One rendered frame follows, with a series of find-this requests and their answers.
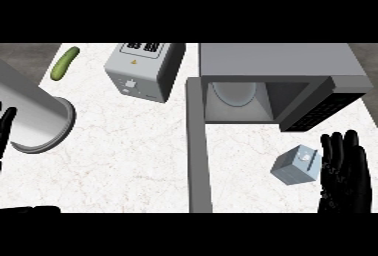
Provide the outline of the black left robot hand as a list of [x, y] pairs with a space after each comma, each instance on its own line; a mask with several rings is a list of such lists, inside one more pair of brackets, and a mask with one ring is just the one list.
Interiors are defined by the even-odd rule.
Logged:
[[[4, 167], [2, 158], [9, 142], [12, 122], [17, 116], [17, 108], [9, 107], [0, 117], [0, 170]], [[0, 208], [0, 214], [58, 214], [61, 208], [58, 206], [24, 206], [12, 208]]]

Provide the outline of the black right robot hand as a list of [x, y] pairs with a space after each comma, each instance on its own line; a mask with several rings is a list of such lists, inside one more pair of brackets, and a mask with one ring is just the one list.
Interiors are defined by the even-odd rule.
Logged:
[[321, 169], [320, 213], [370, 213], [373, 185], [365, 148], [355, 130], [321, 136], [324, 149]]

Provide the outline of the pale blue milk carton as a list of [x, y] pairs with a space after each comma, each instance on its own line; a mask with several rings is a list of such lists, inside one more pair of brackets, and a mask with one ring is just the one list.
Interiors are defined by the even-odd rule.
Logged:
[[271, 173], [286, 185], [296, 185], [318, 179], [321, 165], [320, 151], [299, 145], [277, 158]]

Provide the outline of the grey microwave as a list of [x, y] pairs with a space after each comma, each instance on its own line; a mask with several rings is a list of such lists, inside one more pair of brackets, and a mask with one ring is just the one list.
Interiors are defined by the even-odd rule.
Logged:
[[[200, 78], [206, 122], [277, 124], [306, 132], [374, 88], [345, 43], [203, 43]], [[244, 107], [218, 97], [215, 82], [253, 82], [258, 91]]]

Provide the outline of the grey microwave door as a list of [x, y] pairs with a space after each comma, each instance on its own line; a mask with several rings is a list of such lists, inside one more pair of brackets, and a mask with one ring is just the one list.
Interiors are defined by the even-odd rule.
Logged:
[[212, 185], [209, 170], [206, 119], [201, 79], [187, 81], [187, 135], [190, 212], [212, 213]]

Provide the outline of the glass microwave turntable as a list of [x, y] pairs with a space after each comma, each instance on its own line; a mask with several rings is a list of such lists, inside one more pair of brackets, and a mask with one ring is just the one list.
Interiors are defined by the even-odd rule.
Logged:
[[255, 99], [258, 84], [253, 82], [215, 82], [219, 99], [232, 107], [244, 107]]

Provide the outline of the grey cylindrical pot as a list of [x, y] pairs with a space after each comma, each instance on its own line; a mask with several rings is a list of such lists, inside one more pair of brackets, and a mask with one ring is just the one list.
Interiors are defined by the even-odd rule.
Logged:
[[0, 102], [18, 109], [9, 136], [14, 148], [27, 154], [49, 151], [73, 130], [74, 105], [54, 97], [2, 59]]

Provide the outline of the green cucumber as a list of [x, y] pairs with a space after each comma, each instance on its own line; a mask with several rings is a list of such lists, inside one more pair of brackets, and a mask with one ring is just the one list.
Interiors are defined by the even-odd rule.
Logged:
[[60, 81], [64, 78], [70, 65], [76, 57], [79, 56], [79, 53], [80, 53], [80, 48], [74, 46], [67, 50], [67, 52], [61, 56], [51, 72], [51, 79], [54, 81]]

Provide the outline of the silver toaster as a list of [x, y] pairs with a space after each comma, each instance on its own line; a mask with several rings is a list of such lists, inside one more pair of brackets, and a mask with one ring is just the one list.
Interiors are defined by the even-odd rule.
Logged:
[[105, 64], [120, 93], [166, 103], [185, 51], [185, 43], [120, 43]]

